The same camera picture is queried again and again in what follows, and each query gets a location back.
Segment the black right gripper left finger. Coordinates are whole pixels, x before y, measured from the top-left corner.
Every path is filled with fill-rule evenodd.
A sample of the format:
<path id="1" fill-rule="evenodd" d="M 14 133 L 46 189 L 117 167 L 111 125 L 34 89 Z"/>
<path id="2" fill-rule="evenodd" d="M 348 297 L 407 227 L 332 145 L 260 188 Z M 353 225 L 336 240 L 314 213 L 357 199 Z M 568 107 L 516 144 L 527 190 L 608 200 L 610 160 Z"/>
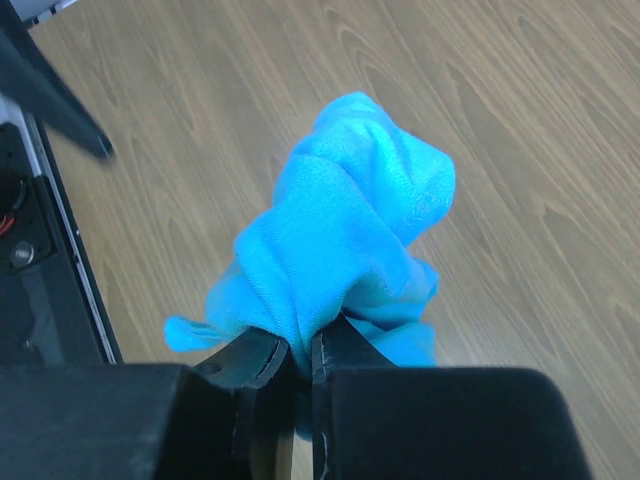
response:
<path id="1" fill-rule="evenodd" d="M 251 329 L 203 363 L 1 372 L 5 479 L 285 479 L 288 344 Z"/>

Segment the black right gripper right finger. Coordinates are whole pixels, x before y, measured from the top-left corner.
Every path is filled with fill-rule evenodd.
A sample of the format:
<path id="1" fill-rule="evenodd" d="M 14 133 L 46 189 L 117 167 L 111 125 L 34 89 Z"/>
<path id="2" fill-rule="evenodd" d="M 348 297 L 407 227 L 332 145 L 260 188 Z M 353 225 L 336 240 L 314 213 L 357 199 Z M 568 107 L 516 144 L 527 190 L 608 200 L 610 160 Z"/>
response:
<path id="1" fill-rule="evenodd" d="M 401 368 L 344 317 L 312 341 L 318 479 L 588 479 L 556 385 L 527 368 Z"/>

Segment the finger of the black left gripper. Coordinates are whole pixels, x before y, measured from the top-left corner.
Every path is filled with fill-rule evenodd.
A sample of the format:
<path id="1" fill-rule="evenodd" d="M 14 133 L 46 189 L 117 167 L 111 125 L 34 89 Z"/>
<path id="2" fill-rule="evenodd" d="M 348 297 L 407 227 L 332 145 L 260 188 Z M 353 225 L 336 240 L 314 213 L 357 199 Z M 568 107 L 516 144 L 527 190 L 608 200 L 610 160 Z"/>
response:
<path id="1" fill-rule="evenodd" d="M 1 93 L 98 159 L 111 141 L 31 38 L 9 1 L 1 3 Z"/>

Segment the turquoise t shirt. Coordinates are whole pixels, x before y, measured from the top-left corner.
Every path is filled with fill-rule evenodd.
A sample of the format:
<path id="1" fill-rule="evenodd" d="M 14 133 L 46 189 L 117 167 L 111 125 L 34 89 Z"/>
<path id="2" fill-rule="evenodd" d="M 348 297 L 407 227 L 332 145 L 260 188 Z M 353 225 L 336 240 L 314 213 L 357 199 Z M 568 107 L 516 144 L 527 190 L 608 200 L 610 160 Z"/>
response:
<path id="1" fill-rule="evenodd" d="M 202 321 L 166 321 L 177 352 L 251 327 L 285 339 L 303 373 L 313 336 L 339 315 L 393 364 L 432 367 L 435 331 L 421 320 L 438 273 L 409 245 L 449 211 L 453 161 L 398 127 L 369 96 L 344 95 L 291 152 L 271 207 L 234 242 Z"/>

